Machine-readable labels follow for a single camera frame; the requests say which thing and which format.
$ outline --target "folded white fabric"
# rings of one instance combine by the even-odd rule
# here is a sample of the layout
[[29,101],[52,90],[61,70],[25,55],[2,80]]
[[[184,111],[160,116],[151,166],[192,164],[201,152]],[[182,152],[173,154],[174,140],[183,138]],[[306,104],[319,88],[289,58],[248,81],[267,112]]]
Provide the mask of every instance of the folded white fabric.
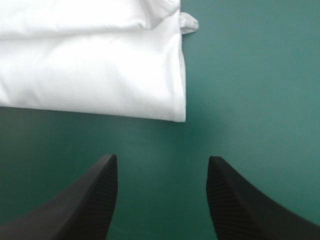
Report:
[[179,0],[0,1],[0,106],[183,122],[196,29]]

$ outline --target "fabric fold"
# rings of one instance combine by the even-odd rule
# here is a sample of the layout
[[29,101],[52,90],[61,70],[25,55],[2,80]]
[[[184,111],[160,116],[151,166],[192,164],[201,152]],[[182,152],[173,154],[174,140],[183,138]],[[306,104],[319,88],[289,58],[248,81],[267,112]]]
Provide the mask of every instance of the fabric fold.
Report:
[[178,0],[0,2],[0,106],[184,122],[180,21]]

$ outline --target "white towel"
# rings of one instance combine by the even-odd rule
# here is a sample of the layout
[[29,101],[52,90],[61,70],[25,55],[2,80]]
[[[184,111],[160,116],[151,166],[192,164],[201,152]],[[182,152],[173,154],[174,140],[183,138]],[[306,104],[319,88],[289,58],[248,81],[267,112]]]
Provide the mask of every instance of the white towel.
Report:
[[0,106],[183,122],[196,29],[179,0],[0,1]]

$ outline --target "teal surface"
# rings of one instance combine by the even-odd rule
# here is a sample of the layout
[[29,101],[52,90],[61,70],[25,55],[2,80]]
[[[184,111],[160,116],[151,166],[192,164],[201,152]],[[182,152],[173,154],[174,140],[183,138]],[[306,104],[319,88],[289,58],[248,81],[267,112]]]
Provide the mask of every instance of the teal surface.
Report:
[[225,157],[320,224],[320,1],[183,0],[187,121],[0,108],[0,223],[118,155],[108,239],[214,240],[205,183]]

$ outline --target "white cloth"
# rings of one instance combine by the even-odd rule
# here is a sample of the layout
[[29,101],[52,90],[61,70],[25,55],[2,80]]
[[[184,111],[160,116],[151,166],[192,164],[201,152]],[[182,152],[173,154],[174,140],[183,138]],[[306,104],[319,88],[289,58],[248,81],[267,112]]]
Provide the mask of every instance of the white cloth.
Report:
[[179,0],[0,1],[0,106],[183,122],[185,16]]

